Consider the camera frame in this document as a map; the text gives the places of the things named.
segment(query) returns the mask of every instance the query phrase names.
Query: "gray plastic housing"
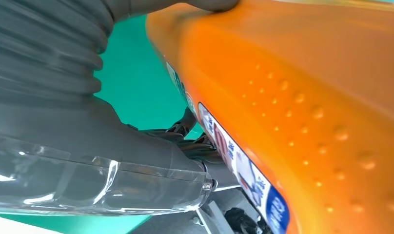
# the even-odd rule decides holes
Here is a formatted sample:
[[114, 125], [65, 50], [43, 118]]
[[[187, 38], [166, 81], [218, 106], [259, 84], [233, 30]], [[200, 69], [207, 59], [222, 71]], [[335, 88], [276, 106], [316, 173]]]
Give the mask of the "gray plastic housing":
[[160, 214], [205, 201], [202, 167], [93, 96], [114, 22], [177, 2], [0, 0], [0, 212]]

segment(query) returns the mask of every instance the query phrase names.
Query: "blue label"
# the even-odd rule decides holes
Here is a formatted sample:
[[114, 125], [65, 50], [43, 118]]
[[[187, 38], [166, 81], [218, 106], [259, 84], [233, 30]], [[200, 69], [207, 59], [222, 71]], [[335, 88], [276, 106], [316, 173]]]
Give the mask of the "blue label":
[[198, 104], [198, 112], [202, 128], [273, 233], [285, 234], [290, 215], [282, 195], [202, 103]]
[[270, 187], [266, 202], [267, 223], [274, 234], [285, 234], [289, 224], [289, 208], [282, 195]]

